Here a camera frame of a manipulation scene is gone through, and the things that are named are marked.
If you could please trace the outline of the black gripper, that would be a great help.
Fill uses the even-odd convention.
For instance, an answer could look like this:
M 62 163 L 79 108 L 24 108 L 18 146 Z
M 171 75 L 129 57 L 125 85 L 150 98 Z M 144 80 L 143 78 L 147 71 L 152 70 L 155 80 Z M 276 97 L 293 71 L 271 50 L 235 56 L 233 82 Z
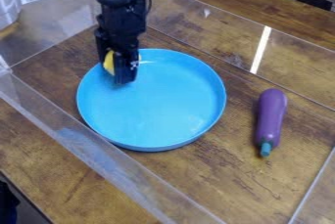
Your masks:
M 93 31 L 93 36 L 99 61 L 105 70 L 113 69 L 115 83 L 125 84 L 133 82 L 137 75 L 136 48 L 139 35 L 146 30 L 148 0 L 96 0 L 96 2 L 100 5 L 100 15 L 99 28 Z

